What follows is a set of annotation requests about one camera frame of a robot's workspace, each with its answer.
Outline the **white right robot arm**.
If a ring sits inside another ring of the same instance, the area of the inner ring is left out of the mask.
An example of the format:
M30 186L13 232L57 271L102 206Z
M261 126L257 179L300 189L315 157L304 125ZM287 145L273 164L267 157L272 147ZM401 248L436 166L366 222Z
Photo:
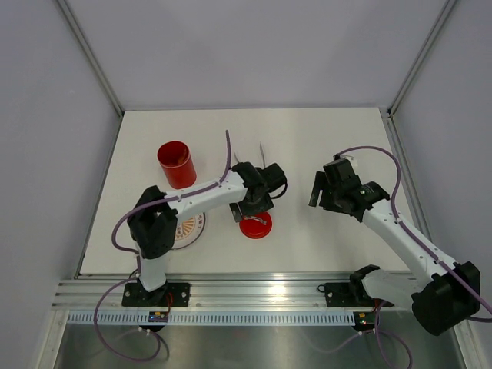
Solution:
M411 311L422 328L438 336L480 309L480 272L458 263L415 227L407 225L377 183L362 184L351 163L339 158L314 177L309 205L346 214L377 234L405 263L413 280L369 264L353 272L347 299L359 306L386 301Z

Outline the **stainless steel tongs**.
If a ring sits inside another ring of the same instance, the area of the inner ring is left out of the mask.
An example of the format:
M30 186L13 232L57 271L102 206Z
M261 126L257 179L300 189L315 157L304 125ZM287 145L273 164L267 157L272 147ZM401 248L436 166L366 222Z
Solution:
M260 155L261 155L262 168L266 168L267 167L266 154L265 154L264 146L263 146L261 141L259 143L259 151L260 151ZM236 151L233 151L233 158L234 158L236 164L241 162L241 159L238 157L238 154L236 153Z

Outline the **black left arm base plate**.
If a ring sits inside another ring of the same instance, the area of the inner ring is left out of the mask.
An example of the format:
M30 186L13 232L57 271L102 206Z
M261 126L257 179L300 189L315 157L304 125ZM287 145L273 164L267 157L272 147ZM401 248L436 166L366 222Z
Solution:
M144 289L140 282L125 285L121 305L130 308L186 308L191 285L184 282L167 282L155 291Z

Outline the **orange fried chicken wing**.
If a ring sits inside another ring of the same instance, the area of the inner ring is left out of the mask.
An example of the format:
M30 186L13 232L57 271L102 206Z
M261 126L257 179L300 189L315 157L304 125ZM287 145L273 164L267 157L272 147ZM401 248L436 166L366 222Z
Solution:
M189 159L189 152L188 151L183 151L179 154L174 155L170 160L169 160L169 166L171 167L179 167L181 165L184 165L187 160Z

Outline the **red round lid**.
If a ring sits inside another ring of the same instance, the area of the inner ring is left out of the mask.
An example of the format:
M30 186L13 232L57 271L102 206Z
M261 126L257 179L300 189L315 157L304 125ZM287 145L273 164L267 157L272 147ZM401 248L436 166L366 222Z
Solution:
M245 216L239 222L241 233L250 239L261 239L270 234L273 221L268 212Z

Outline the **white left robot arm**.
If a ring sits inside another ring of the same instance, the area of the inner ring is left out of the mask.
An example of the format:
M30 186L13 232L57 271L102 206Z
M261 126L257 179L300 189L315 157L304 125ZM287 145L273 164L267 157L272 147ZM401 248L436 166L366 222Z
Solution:
M164 255L173 248L183 221L223 205L229 206L237 223L259 218L274 207L271 193L285 190L287 185L286 174L276 163L259 168L240 162L216 181L170 194L156 186L147 188L127 218L131 238L138 246L139 297L150 306L165 299Z

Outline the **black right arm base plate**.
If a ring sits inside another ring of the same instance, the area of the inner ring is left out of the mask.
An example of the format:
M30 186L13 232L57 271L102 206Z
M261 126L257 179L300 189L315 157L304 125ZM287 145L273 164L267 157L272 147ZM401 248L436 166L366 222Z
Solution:
M348 282L319 284L317 291L324 295L328 308L377 308L381 301L364 294L351 292Z

